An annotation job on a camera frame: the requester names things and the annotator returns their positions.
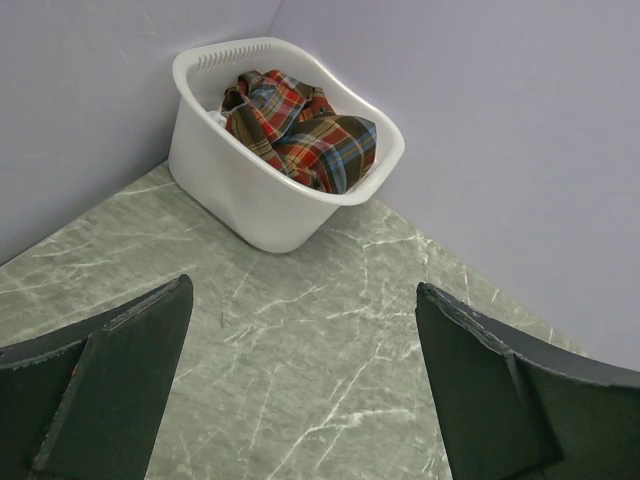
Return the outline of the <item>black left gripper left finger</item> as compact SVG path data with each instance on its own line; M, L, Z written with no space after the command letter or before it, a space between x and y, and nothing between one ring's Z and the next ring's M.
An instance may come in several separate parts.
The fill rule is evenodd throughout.
M2 347L2 478L144 478L193 301L193 283L181 275Z

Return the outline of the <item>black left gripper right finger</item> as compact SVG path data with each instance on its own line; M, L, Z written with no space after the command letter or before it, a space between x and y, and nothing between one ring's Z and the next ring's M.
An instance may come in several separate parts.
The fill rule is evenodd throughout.
M551 345L433 284L416 294L453 478L638 478L638 372Z

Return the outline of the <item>red brown plaid shirt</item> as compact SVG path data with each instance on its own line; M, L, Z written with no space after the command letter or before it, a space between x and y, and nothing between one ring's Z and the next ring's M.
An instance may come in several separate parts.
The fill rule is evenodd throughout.
M221 116L253 154L323 193L348 192L375 162L374 122L336 113L321 88L280 70L239 75L224 93Z

